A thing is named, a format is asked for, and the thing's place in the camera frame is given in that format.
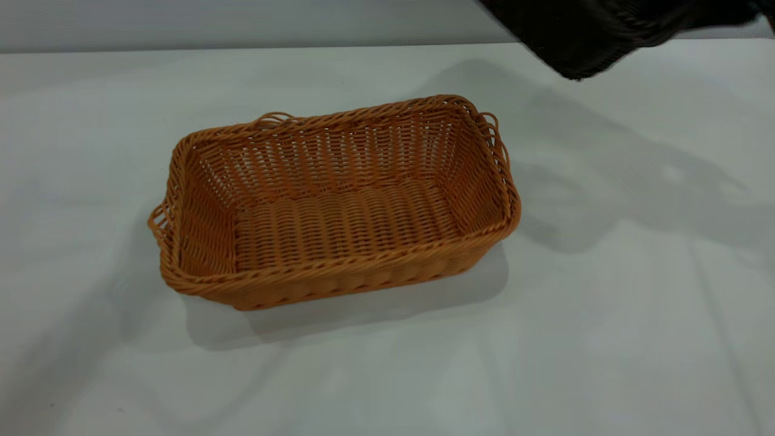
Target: gray wall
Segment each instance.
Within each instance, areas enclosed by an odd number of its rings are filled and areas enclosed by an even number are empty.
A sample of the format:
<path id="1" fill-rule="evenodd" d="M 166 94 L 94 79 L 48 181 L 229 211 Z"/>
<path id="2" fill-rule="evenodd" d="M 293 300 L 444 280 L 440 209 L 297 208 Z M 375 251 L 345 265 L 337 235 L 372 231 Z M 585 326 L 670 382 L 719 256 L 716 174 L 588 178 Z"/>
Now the gray wall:
<path id="1" fill-rule="evenodd" d="M 0 0 L 0 52 L 485 43 L 474 0 Z M 699 37 L 772 36 L 764 22 Z"/>

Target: orange wicker basket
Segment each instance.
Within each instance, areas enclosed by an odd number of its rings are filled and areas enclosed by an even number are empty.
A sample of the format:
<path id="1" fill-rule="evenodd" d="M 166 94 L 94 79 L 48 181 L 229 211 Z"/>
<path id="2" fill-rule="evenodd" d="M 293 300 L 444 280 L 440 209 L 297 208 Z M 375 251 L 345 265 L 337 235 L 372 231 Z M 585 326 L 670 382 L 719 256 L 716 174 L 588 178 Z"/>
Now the orange wicker basket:
<path id="1" fill-rule="evenodd" d="M 148 220 L 164 281 L 256 310 L 463 272 L 519 221 L 497 122 L 437 95 L 192 133 Z"/>

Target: black cloth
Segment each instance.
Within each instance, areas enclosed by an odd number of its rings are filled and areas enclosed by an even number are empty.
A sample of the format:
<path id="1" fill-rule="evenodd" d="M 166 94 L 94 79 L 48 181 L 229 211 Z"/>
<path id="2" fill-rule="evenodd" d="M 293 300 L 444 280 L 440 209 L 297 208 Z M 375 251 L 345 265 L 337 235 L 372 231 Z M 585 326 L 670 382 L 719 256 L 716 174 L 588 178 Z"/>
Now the black cloth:
<path id="1" fill-rule="evenodd" d="M 480 0 L 562 76 L 581 80 L 687 29 L 739 26 L 775 0 Z"/>

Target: basket rim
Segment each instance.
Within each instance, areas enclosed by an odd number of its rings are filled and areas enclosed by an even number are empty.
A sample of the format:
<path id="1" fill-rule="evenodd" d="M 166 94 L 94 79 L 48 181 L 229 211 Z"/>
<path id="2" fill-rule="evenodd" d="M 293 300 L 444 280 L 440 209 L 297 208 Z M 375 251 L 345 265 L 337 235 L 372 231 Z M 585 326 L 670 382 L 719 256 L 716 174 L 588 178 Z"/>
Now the basket rim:
<path id="1" fill-rule="evenodd" d="M 337 259 L 323 259 L 318 261 L 307 261 L 297 265 L 283 267 L 260 268 L 242 272 L 221 273 L 215 275 L 191 275 L 183 271 L 180 266 L 181 253 L 181 235 L 175 231 L 175 218 L 171 209 L 180 209 L 184 201 L 185 186 L 187 182 L 187 173 L 185 171 L 174 171 L 176 162 L 186 161 L 188 154 L 194 149 L 198 140 L 203 136 L 212 134 L 218 135 L 239 135 L 255 131 L 257 129 L 282 131 L 285 129 L 297 130 L 304 128 L 319 128 L 321 126 L 340 125 L 342 118 L 352 118 L 357 114 L 359 119 L 374 119 L 384 116 L 392 116 L 397 113 L 407 112 L 409 110 L 422 110 L 423 107 L 433 107 L 438 109 L 439 105 L 449 105 L 452 110 L 460 110 L 468 114 L 465 122 L 469 124 L 474 131 L 481 133 L 481 140 L 476 141 L 480 150 L 493 156 L 488 159 L 489 170 L 495 173 L 496 177 L 503 180 L 498 184 L 498 190 L 501 192 L 503 218 L 497 223 L 491 224 L 483 229 L 462 234 L 456 237 L 434 240 L 424 244 L 416 244 L 410 247 L 386 250 L 372 254 L 358 254 Z M 162 249 L 162 275 L 167 283 L 173 288 L 182 285 L 189 288 L 191 293 L 200 294 L 204 292 L 199 287 L 203 285 L 218 284 L 224 282 L 237 282 L 243 280 L 259 280 L 260 284 L 278 284 L 290 281 L 288 275 L 293 273 L 292 281 L 309 278 L 325 278 L 330 275 L 339 275 L 342 273 L 351 273 L 370 270 L 378 263 L 381 267 L 390 268 L 391 265 L 403 264 L 407 261 L 423 261 L 430 258 L 439 257 L 439 249 L 444 248 L 444 252 L 453 254 L 458 251 L 471 250 L 477 247 L 492 245 L 495 242 L 507 237 L 517 227 L 521 216 L 521 200 L 514 187 L 511 173 L 508 167 L 508 155 L 505 156 L 505 146 L 498 133 L 497 120 L 495 125 L 489 123 L 484 115 L 464 97 L 459 95 L 434 95 L 431 97 L 411 99 L 404 102 L 388 103 L 380 106 L 371 106 L 362 109 L 353 109 L 344 112 L 335 112 L 323 116 L 310 117 L 292 117 L 282 112 L 270 112 L 252 123 L 241 123 L 233 126 L 221 126 L 210 129 L 199 130 L 188 134 L 176 145 L 172 162 L 170 163 L 170 177 L 167 181 L 167 194 L 162 205 L 157 207 L 151 217 L 148 219 L 148 225 L 157 236 L 157 242 Z M 161 227 L 159 218 L 162 222 L 167 221 L 167 228 Z"/>

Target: woven basket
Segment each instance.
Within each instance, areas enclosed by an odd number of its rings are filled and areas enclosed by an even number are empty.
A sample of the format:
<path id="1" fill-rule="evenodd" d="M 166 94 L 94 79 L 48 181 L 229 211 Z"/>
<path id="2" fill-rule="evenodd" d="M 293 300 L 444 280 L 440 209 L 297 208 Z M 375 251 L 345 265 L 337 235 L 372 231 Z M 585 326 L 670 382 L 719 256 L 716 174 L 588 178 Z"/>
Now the woven basket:
<path id="1" fill-rule="evenodd" d="M 467 270 L 521 210 L 485 115 L 438 95 L 188 135 L 148 220 L 164 281 L 256 310 Z"/>

